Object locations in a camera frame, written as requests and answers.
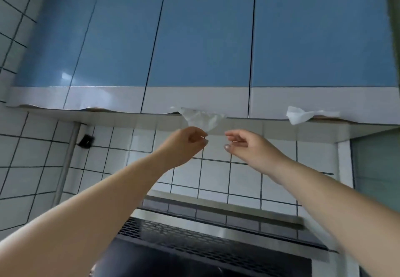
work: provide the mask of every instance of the blue cabinet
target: blue cabinet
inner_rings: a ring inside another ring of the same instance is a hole
[[[252,87],[397,86],[386,0],[256,0]]]
[[[14,84],[69,86],[96,0],[45,0]]]
[[[254,0],[164,0],[148,86],[248,87]]]
[[[145,86],[163,0],[97,0],[72,86]]]

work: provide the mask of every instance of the vertical pipe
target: vertical pipe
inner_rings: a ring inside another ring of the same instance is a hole
[[[72,131],[71,138],[70,138],[70,141],[68,144],[67,154],[65,155],[64,164],[63,164],[62,170],[61,170],[61,175],[58,180],[56,194],[53,199],[52,207],[55,207],[60,203],[61,195],[63,193],[62,190],[64,188],[65,180],[66,180],[67,174],[68,174],[68,169],[70,168],[71,160],[72,160],[72,157],[74,154],[74,148],[75,148],[75,144],[76,144],[76,141],[78,138],[79,128],[80,128],[80,123],[74,122],[73,131]]]

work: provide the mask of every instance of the crumpled paper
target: crumpled paper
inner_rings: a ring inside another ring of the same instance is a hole
[[[184,107],[171,107],[171,112],[179,112],[187,121],[189,126],[195,126],[205,132],[216,128],[226,115],[221,113],[202,112]]]
[[[292,125],[300,124],[308,121],[314,116],[325,116],[330,118],[339,118],[340,112],[326,112],[324,110],[318,110],[315,112],[305,112],[301,108],[289,106],[287,108],[286,117],[289,118],[289,121]]]

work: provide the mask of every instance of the person's left arm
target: person's left arm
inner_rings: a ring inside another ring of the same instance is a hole
[[[189,127],[158,149],[34,219],[0,243],[0,276],[87,276],[163,173],[207,144]]]

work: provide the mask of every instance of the person's right hand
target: person's right hand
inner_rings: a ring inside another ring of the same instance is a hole
[[[244,160],[260,173],[268,175],[274,181],[276,170],[281,164],[291,161],[267,139],[248,130],[229,130],[225,132],[230,144],[224,148],[232,155]]]

